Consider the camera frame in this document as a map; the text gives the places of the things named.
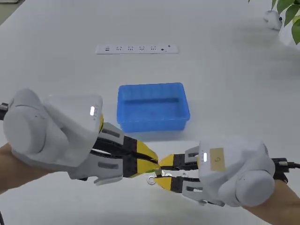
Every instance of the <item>white plastic cap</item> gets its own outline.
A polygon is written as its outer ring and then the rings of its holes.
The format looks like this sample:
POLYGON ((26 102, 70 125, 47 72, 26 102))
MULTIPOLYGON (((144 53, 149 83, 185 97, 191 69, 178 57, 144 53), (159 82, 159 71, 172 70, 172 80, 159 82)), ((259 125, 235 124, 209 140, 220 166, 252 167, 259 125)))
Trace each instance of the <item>white plastic cap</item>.
POLYGON ((236 182, 236 197, 243 206, 254 207, 270 198, 275 189, 273 177, 266 171, 248 171, 236 182))
POLYGON ((46 119, 33 107, 9 108, 3 121, 5 136, 12 148, 20 153, 38 153, 46 138, 46 119))

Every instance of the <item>small metal ring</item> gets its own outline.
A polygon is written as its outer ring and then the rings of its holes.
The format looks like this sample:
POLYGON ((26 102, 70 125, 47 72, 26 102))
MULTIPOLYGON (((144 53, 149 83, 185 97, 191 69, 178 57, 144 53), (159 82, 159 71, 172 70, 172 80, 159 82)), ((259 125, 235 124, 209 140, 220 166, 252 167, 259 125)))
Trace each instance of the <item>small metal ring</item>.
POLYGON ((154 181, 154 176, 150 176, 147 178, 147 183, 150 185, 155 185, 156 182, 154 181))
POLYGON ((182 172, 182 177, 188 177, 188 173, 187 172, 182 172))

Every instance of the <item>white power strip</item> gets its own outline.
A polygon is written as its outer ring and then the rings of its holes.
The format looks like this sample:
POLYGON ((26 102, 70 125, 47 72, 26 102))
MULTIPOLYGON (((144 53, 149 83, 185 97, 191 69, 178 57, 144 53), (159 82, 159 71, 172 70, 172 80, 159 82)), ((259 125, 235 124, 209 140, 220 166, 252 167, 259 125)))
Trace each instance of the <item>white power strip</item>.
POLYGON ((168 54, 178 53, 177 45, 98 45, 96 54, 168 54))

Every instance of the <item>yellow label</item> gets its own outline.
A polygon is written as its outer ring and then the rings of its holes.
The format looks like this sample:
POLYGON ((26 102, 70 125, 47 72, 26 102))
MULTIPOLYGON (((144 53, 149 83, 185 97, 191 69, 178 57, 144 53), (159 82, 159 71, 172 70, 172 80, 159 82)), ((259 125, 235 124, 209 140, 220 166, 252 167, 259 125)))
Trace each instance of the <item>yellow label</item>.
POLYGON ((99 127, 99 131, 102 129, 103 122, 104 122, 104 118, 103 118, 103 114, 101 114, 101 116, 100 116, 100 127, 99 127))
POLYGON ((226 170, 223 148, 210 149, 210 170, 211 171, 226 170))

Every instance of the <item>green leaf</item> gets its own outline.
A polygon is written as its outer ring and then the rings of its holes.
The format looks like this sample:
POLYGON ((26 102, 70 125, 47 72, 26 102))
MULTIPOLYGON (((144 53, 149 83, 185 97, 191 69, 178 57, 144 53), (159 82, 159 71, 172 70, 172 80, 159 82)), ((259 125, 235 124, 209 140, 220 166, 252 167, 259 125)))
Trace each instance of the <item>green leaf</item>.
POLYGON ((296 16, 300 5, 291 5, 285 13, 285 26, 296 16))
POLYGON ((271 9, 274 8, 274 6, 275 6, 275 4, 276 4, 276 1, 277 1, 277 0, 272 0, 272 8, 271 8, 271 9))
POLYGON ((300 20, 297 20, 292 26, 292 37, 297 45, 300 42, 300 20))
POLYGON ((294 0, 278 0, 278 3, 277 3, 278 13, 281 14, 283 10, 288 8, 293 3, 294 3, 294 0))

